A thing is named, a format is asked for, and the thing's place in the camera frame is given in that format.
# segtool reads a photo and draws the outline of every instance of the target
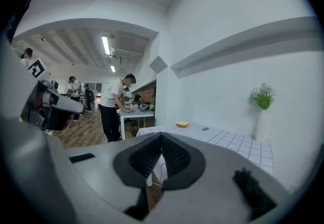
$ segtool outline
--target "person standing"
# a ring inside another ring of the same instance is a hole
[[[119,117],[115,108],[115,104],[125,113],[133,113],[131,109],[125,107],[124,85],[130,87],[135,84],[136,79],[133,74],[128,74],[124,79],[118,79],[106,87],[101,96],[99,109],[101,113],[101,122],[103,132],[108,142],[121,140],[119,129]]]
[[[21,55],[21,60],[20,62],[27,68],[32,65],[32,49],[31,48],[26,48],[25,53]]]
[[[92,109],[91,109],[92,91],[89,88],[89,84],[86,84],[85,87],[86,87],[87,109],[88,109],[88,112],[91,113],[92,112]]]
[[[70,76],[69,80],[71,82],[71,91],[72,91],[71,99],[79,102],[80,88],[81,88],[79,81],[74,76]],[[71,122],[77,122],[77,121],[79,121],[79,114],[75,114],[73,120],[71,120]]]

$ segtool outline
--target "wooden floor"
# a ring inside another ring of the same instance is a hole
[[[135,120],[135,126],[131,123],[125,123],[126,138],[136,137],[138,131],[138,119]],[[146,126],[154,126],[154,117],[147,117]],[[140,121],[139,127],[144,127],[142,121]],[[93,109],[91,114],[85,112],[78,122],[72,122],[65,130],[54,131],[53,135],[61,140],[64,148],[107,143],[106,135],[103,133],[101,116],[98,108]]]

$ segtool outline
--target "ceiling light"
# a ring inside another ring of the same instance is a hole
[[[110,55],[110,50],[109,50],[109,46],[108,46],[108,37],[106,35],[103,35],[101,37],[101,39],[102,39],[103,47],[105,48],[106,54]]]

